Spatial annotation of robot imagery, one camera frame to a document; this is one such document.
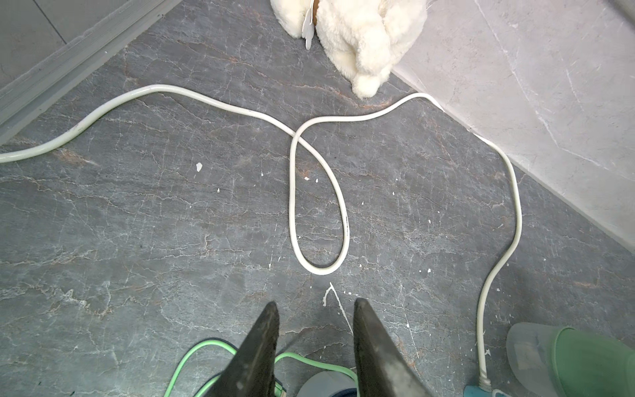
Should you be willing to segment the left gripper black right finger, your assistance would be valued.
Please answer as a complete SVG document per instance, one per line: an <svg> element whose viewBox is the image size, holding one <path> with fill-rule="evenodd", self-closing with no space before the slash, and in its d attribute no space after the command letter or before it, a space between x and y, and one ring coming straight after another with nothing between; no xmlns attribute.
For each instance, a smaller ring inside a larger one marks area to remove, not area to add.
<svg viewBox="0 0 635 397"><path fill-rule="evenodd" d="M353 319L360 396L429 396L367 299L355 301Z"/></svg>

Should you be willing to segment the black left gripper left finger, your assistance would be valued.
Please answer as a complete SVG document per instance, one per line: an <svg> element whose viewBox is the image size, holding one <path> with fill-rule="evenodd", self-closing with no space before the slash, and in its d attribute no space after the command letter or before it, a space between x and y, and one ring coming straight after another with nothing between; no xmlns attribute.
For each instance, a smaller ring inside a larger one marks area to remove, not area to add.
<svg viewBox="0 0 635 397"><path fill-rule="evenodd" d="M274 396L279 311L269 302L206 396Z"/></svg>

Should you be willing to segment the teal power strip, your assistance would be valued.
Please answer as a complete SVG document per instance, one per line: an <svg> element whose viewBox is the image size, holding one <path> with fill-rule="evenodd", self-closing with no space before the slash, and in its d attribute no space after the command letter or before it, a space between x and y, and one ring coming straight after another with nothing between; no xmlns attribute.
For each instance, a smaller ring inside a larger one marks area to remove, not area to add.
<svg viewBox="0 0 635 397"><path fill-rule="evenodd" d="M484 390L476 385L467 385L463 390L464 397L510 397L502 390Z"/></svg>

